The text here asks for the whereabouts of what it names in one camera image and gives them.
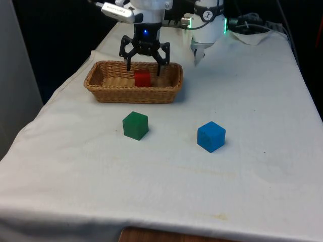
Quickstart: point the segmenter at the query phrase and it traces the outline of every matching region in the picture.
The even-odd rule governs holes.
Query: red cube
[[[135,86],[136,87],[151,87],[151,77],[149,70],[135,71]]]

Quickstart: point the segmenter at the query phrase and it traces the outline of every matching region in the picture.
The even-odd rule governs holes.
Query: blue cube
[[[209,122],[197,130],[197,144],[212,153],[224,145],[226,130],[214,122]]]

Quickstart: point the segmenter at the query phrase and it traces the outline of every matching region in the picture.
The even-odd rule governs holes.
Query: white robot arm
[[[116,4],[96,3],[101,11],[120,22],[134,24],[134,37],[124,36],[121,41],[119,55],[127,60],[128,70],[131,66],[131,58],[135,54],[152,56],[158,63],[158,75],[160,66],[170,62],[170,44],[159,42],[160,28],[164,20],[165,10],[173,7],[173,0],[116,0]],[[198,0],[194,5],[194,15],[191,26],[185,29],[194,30],[192,50],[194,56],[204,55],[204,49],[210,47],[224,31],[224,0]],[[132,43],[133,50],[126,52],[126,45]],[[162,58],[158,52],[162,49],[166,58]]]

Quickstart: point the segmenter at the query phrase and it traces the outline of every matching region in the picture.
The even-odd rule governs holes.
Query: white tablecloth
[[[323,125],[286,39],[251,46],[228,33],[194,68],[189,37],[162,29],[184,68],[175,103],[98,103],[83,81],[96,61],[120,59],[124,34],[132,26],[118,24],[0,162],[0,240],[116,241],[132,225],[323,241]],[[123,135],[131,111],[148,115],[141,141]],[[212,154],[196,144],[209,121],[227,130]]]

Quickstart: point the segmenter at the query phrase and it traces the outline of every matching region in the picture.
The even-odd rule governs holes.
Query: wicker basket
[[[148,69],[151,87],[136,87],[135,70]],[[170,63],[157,76],[157,63],[133,62],[127,71],[124,62],[97,62],[87,75],[84,86],[99,102],[171,103],[183,82],[183,69]]]

